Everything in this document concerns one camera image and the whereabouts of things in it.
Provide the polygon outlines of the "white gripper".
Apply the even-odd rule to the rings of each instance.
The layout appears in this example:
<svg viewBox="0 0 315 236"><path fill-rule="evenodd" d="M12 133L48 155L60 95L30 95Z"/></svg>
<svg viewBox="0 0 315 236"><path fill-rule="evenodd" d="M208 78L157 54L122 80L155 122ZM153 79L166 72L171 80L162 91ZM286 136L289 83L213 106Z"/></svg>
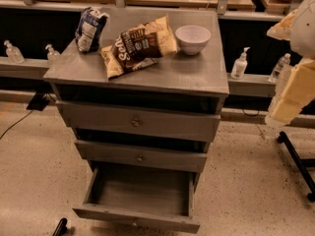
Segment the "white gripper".
<svg viewBox="0 0 315 236"><path fill-rule="evenodd" d="M277 81L265 123L282 127L315 99L315 0L303 0L297 10L270 27L267 36L290 40L291 50L306 57L294 67L286 66Z"/></svg>

